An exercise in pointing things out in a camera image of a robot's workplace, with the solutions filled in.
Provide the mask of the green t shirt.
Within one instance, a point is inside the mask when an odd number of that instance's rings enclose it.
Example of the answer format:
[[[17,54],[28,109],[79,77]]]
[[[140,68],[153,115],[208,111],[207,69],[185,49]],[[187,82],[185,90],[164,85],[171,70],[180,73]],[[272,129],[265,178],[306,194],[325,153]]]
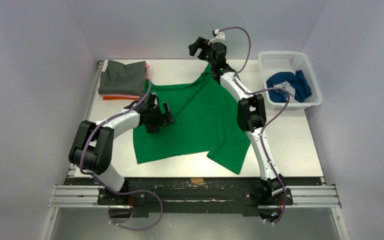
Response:
[[[152,84],[151,92],[168,103],[176,123],[157,133],[144,125],[133,130],[137,163],[207,152],[217,164],[241,172],[250,140],[238,127],[237,102],[213,79],[209,66],[192,83]]]

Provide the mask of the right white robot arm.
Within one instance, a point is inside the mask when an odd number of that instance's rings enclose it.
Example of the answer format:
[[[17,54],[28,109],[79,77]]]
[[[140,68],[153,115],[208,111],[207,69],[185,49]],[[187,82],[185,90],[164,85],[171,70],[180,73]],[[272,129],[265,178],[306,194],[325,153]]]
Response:
[[[237,72],[227,63],[227,47],[221,42],[198,37],[188,46],[189,55],[206,61],[213,78],[237,101],[237,124],[250,140],[255,153],[261,182],[262,200],[274,203],[286,190],[283,177],[268,147],[265,100],[260,93],[251,93],[239,80]]]

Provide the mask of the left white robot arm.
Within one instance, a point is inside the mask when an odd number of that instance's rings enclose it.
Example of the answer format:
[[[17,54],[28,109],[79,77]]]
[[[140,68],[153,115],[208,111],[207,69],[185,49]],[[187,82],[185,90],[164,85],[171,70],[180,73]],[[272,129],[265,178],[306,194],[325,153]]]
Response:
[[[146,133],[160,132],[162,127],[176,124],[169,104],[159,104],[159,97],[149,93],[140,100],[102,121],[84,120],[79,124],[68,160],[83,174],[102,184],[118,205],[129,199],[127,180],[112,165],[114,140],[125,132],[144,127]]]

